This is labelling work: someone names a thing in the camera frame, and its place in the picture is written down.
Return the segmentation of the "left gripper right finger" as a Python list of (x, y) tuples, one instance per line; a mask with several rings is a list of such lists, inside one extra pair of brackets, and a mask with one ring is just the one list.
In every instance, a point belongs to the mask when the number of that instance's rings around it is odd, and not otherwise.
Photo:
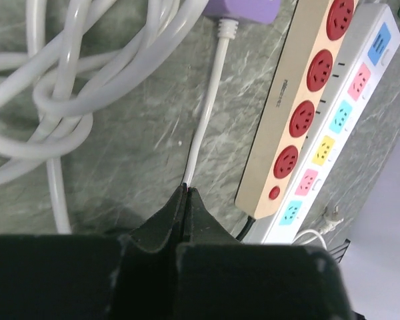
[(323, 248), (243, 244), (186, 188), (166, 319), (354, 319), (336, 260)]

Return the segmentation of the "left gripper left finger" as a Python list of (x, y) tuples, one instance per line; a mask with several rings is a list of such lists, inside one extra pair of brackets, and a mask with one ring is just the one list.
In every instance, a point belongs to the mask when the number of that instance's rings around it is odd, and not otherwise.
[(0, 235), (0, 319), (166, 319), (187, 190), (140, 227)]

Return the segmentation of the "beige red-socket power strip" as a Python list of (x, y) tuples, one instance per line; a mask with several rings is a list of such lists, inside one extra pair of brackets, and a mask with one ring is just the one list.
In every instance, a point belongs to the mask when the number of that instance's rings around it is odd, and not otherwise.
[(354, 16), (356, 1), (298, 1), (236, 194), (258, 220), (275, 214)]

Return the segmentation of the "white multicolour power strip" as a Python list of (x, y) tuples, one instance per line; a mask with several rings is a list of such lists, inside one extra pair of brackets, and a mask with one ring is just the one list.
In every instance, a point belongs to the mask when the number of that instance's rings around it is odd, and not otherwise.
[(244, 243), (291, 244), (400, 45), (386, 3), (362, 3), (342, 42), (283, 202)]

